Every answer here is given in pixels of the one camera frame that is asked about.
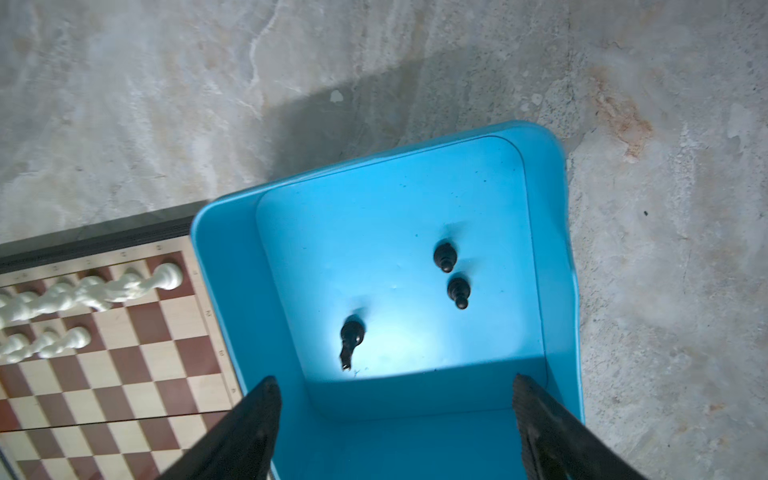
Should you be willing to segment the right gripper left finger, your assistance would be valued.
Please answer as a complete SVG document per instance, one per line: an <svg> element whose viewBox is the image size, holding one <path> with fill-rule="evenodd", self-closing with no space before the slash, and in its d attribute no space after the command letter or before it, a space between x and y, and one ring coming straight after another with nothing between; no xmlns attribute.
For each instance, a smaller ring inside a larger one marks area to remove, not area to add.
<svg viewBox="0 0 768 480"><path fill-rule="evenodd" d="M267 376L160 477L267 479L281 408L277 379Z"/></svg>

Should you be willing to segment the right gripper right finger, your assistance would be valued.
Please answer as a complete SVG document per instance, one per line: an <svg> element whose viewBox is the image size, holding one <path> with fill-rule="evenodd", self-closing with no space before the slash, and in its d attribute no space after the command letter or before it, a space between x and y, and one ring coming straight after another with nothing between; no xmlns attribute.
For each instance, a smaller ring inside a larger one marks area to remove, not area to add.
<svg viewBox="0 0 768 480"><path fill-rule="evenodd" d="M645 479L533 378L519 374L513 388L522 465L529 479Z"/></svg>

